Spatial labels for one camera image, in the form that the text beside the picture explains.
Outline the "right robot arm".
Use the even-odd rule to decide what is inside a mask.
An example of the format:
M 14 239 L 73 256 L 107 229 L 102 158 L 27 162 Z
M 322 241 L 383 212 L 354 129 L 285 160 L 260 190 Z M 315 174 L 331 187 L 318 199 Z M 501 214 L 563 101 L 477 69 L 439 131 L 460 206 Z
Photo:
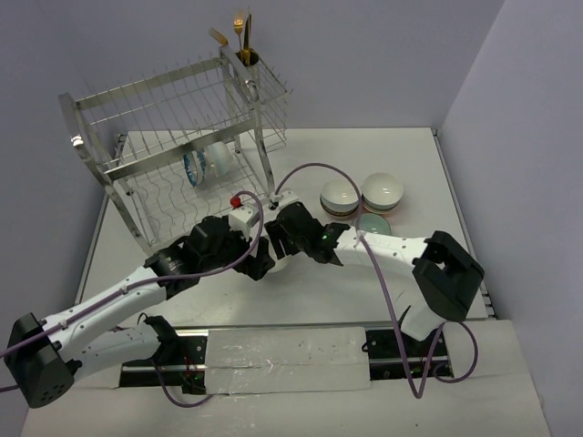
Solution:
M 366 266 L 412 280 L 412 290 L 391 298 L 400 330 L 397 349 L 418 354 L 446 322 L 464 322 L 485 276 L 480 264 L 447 232 L 398 238 L 346 223 L 323 225 L 300 202 L 283 207 L 264 228 L 278 259 L 300 252 L 321 264 Z

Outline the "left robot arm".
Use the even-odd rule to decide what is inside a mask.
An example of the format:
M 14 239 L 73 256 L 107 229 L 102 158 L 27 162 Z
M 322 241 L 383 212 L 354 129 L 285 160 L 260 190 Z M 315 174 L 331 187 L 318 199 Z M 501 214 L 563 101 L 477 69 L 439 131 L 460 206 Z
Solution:
M 17 319 L 1 357 L 27 405 L 45 407 L 116 364 L 171 361 L 179 336 L 163 317 L 149 316 L 133 328 L 118 324 L 230 269 L 262 279 L 274 266 L 263 225 L 258 215 L 206 217 L 94 298 L 42 320 L 33 313 Z

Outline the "white bowl front stack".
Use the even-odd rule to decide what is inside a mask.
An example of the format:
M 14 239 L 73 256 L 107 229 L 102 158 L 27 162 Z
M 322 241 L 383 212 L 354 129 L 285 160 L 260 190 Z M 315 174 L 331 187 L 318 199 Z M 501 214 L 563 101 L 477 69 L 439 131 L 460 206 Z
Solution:
M 277 259 L 275 261 L 274 266 L 268 271 L 268 273 L 274 274 L 274 273 L 277 273 L 279 271 L 282 271 L 283 269 L 285 269 L 289 265 L 291 259 L 292 258 L 290 256 L 284 257 L 282 259 Z

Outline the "white bowl dark band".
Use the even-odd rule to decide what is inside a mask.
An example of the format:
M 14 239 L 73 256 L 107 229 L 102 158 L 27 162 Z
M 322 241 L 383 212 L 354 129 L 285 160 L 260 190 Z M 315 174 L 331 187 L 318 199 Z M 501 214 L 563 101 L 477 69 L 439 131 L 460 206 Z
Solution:
M 234 165 L 234 157 L 224 142 L 219 141 L 208 146 L 208 154 L 213 171 L 218 177 L 231 172 Z

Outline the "blue floral bowl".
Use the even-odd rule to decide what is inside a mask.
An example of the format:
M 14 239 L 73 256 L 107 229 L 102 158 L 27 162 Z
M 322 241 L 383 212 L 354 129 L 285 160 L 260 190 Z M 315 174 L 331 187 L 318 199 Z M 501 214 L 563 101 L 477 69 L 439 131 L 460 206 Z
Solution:
M 187 179 L 192 187 L 200 185 L 206 177 L 207 159 L 203 152 L 192 151 L 183 156 Z

